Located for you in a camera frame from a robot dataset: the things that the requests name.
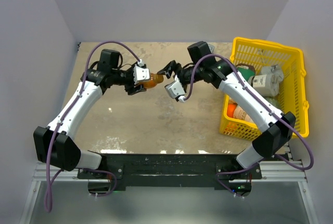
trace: yellow basket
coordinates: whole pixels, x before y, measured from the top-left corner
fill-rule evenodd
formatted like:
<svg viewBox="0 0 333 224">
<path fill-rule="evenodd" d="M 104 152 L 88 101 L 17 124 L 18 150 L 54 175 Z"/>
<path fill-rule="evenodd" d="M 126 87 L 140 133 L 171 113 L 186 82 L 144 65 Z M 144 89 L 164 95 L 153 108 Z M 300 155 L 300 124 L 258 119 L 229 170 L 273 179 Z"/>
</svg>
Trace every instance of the yellow basket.
<svg viewBox="0 0 333 224">
<path fill-rule="evenodd" d="M 303 52 L 294 47 L 279 43 L 235 38 L 233 52 L 230 57 L 232 63 L 253 65 L 257 74 L 263 66 L 279 64 L 284 72 L 284 80 L 280 83 L 278 101 L 283 112 L 292 112 L 296 116 L 295 128 L 302 137 L 309 135 L 308 108 L 305 99 Z M 222 109 L 220 133 L 253 141 L 261 132 L 255 124 L 230 118 L 227 116 L 229 96 L 225 95 Z"/>
</svg>

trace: wall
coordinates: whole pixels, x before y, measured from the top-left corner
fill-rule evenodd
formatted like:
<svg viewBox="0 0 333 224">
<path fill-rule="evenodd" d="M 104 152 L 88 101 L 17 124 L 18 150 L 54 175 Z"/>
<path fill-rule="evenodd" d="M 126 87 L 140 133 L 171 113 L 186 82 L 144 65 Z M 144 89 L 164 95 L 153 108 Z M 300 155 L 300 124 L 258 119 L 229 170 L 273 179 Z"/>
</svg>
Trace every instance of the wall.
<svg viewBox="0 0 333 224">
<path fill-rule="evenodd" d="M 315 156 L 315 166 L 306 175 L 319 220 L 332 223 L 333 193 L 328 186 L 333 180 L 333 0 L 289 0 L 268 39 L 304 51 L 310 103 L 308 141 Z M 307 163 L 304 148 L 298 145 L 297 152 Z"/>
<path fill-rule="evenodd" d="M 75 41 L 54 0 L 0 0 L 0 223 L 18 223 L 36 164 L 32 133 L 59 110 Z"/>
<path fill-rule="evenodd" d="M 80 41 L 265 39 L 288 0 L 56 0 Z"/>
</svg>

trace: orange object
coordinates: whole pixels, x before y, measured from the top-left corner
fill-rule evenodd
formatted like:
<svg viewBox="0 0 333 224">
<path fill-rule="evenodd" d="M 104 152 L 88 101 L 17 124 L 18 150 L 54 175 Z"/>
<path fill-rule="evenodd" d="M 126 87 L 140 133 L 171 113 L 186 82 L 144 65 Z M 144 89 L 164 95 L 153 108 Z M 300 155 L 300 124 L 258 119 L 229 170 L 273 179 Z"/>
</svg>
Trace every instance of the orange object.
<svg viewBox="0 0 333 224">
<path fill-rule="evenodd" d="M 164 81 L 164 78 L 161 74 L 150 73 L 150 81 L 141 82 L 140 84 L 143 84 L 145 89 L 151 89 L 163 81 Z"/>
<path fill-rule="evenodd" d="M 229 103 L 227 109 L 227 116 L 233 118 L 235 109 L 237 108 L 237 104 Z"/>
</svg>

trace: wooden table surface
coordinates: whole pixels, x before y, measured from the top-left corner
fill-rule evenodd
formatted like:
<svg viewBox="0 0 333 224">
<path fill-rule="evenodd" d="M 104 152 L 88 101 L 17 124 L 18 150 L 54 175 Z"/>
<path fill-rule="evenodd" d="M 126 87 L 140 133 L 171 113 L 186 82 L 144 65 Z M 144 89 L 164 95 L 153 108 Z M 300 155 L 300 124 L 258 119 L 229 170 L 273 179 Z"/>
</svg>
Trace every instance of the wooden table surface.
<svg viewBox="0 0 333 224">
<path fill-rule="evenodd" d="M 97 43 L 81 43 L 65 102 L 73 95 L 83 73 L 89 52 Z M 187 47 L 191 43 L 125 43 L 142 58 L 151 72 L 162 69 L 169 61 L 189 63 Z M 211 43 L 215 53 L 230 57 L 232 43 Z M 135 59 L 121 46 L 106 44 L 91 60 L 99 59 L 103 48 L 122 53 L 124 63 Z M 172 100 L 164 89 L 171 80 L 128 96 L 122 86 L 112 86 L 92 107 L 83 120 L 76 144 L 102 153 L 227 153 L 238 154 L 250 142 L 219 133 L 223 93 L 200 81 L 185 103 Z"/>
</svg>

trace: white bottle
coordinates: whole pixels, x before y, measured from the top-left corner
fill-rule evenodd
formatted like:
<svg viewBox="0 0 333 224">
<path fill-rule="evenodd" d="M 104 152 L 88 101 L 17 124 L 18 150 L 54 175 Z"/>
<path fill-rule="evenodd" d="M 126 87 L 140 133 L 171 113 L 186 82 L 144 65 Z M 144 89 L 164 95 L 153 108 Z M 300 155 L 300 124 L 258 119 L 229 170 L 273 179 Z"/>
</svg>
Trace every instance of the white bottle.
<svg viewBox="0 0 333 224">
<path fill-rule="evenodd" d="M 245 110 L 243 110 L 239 105 L 236 107 L 234 111 L 234 118 L 254 123 L 254 121 L 249 117 L 249 115 L 245 112 Z"/>
</svg>

